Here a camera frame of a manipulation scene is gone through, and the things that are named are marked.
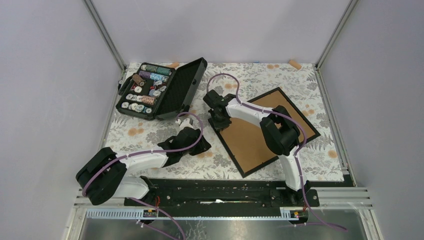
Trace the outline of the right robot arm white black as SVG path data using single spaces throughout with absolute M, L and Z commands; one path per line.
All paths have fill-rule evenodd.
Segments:
M 289 116 L 286 109 L 279 105 L 277 108 L 263 107 L 238 99 L 234 94 L 219 95 L 210 90 L 203 97 L 210 107 L 212 127 L 222 131 L 230 126 L 231 118 L 240 119 L 261 129 L 268 149 L 278 156 L 285 174 L 288 188 L 287 201 L 293 206 L 301 205 L 307 194 L 303 189 L 305 180 L 294 150 L 300 145 L 300 127 Z

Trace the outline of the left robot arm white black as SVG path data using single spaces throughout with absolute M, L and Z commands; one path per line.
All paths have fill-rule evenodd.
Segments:
M 165 168 L 178 163 L 185 155 L 199 155 L 211 144 L 203 136 L 203 127 L 195 128 L 192 119 L 178 120 L 179 132 L 150 149 L 138 152 L 114 152 L 101 148 L 76 174 L 82 194 L 92 205 L 104 204 L 111 198 L 136 198 L 148 206 L 155 192 L 135 173 L 152 168 Z

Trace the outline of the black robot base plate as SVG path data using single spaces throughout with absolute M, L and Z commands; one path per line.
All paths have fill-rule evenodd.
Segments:
M 164 210 L 207 214 L 252 216 L 281 207 L 303 209 L 300 191 L 291 193 L 284 181 L 183 180 L 145 178 L 149 192 L 141 201 Z

